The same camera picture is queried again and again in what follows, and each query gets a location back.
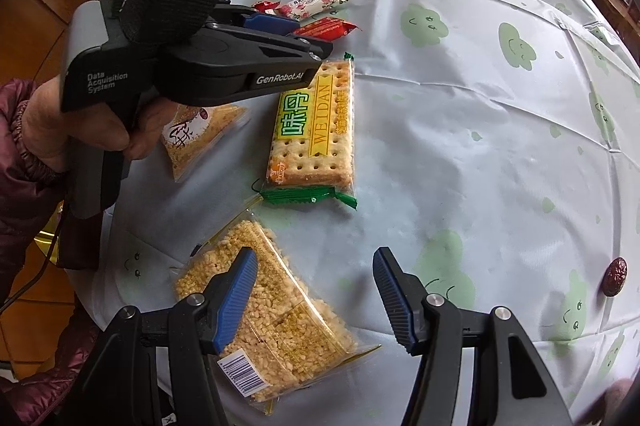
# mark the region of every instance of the screw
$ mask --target screw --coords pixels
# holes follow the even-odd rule
[[[498,307],[495,310],[495,315],[501,320],[507,321],[511,318],[511,311],[507,307]]]
[[[133,305],[127,305],[118,311],[118,316],[124,320],[128,320],[136,315],[136,308]]]
[[[444,305],[444,298],[439,294],[432,292],[427,295],[427,302],[434,307],[440,307],[441,305]]]
[[[197,307],[198,305],[202,305],[204,303],[204,295],[199,292],[195,292],[194,294],[190,294],[187,297],[187,303],[189,305],[193,305]]]

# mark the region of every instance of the blue gripper pad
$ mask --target blue gripper pad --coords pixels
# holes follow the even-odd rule
[[[396,340],[407,351],[411,351],[418,343],[412,310],[402,292],[398,278],[396,278],[397,274],[393,272],[387,259],[383,256],[383,249],[388,248],[380,247],[373,254],[373,278],[378,286],[378,292],[380,292]]]
[[[268,13],[255,13],[255,15],[244,21],[247,29],[255,29],[255,31],[264,31],[271,34],[279,34],[286,36],[290,32],[300,28],[300,23],[290,20],[284,16],[269,15]]]
[[[258,260],[254,251],[248,248],[243,250],[245,252],[241,251],[238,254],[225,275],[233,276],[233,279],[230,280],[228,290],[218,308],[218,327],[213,337],[213,346],[217,352],[222,352],[236,337],[244,308],[258,275]]]

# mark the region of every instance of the rice crispy snack bag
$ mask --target rice crispy snack bag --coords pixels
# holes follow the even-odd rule
[[[247,122],[246,109],[237,105],[188,107],[180,105],[174,120],[162,129],[161,141],[171,160],[174,180],[190,171],[197,160],[233,128]]]
[[[198,250],[175,282],[178,298],[204,291],[214,275],[229,269],[242,246],[255,251],[258,275],[236,337],[218,364],[251,404],[265,406],[364,354],[329,305],[308,295],[276,248],[273,233],[249,210]]]

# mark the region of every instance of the snack package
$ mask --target snack package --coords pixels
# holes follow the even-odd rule
[[[286,16],[291,20],[305,20],[310,16],[334,10],[349,0],[292,0],[279,5],[275,2],[258,2],[254,8],[271,15]]]
[[[347,36],[351,31],[357,28],[358,26],[355,24],[344,21],[341,18],[325,16],[316,22],[312,22],[300,29],[296,29],[293,33],[300,36],[313,36],[320,40],[332,42],[342,36]]]
[[[162,129],[161,141],[171,160],[174,179],[193,167],[224,132],[246,123],[246,109],[236,105],[188,107],[181,105],[174,120]]]
[[[267,180],[273,204],[335,197],[352,208],[353,63],[323,63],[308,88],[280,95]]]
[[[228,271],[242,246],[255,251],[258,275],[236,337],[218,365],[250,403],[259,406],[306,386],[377,348],[358,348],[355,336],[329,305],[308,295],[275,246],[273,233],[249,210],[198,250],[175,282],[178,298],[204,291],[212,276]]]

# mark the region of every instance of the red candy wrapper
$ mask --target red candy wrapper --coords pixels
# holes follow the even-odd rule
[[[256,2],[254,8],[259,12],[269,13],[273,15],[273,10],[280,5],[279,2],[272,2],[271,0],[263,0],[262,2]]]
[[[304,28],[296,29],[293,33],[299,36],[313,36],[320,40],[332,42],[341,36],[347,36],[358,26],[351,22],[346,22],[334,16],[326,16],[317,22],[307,24]]]

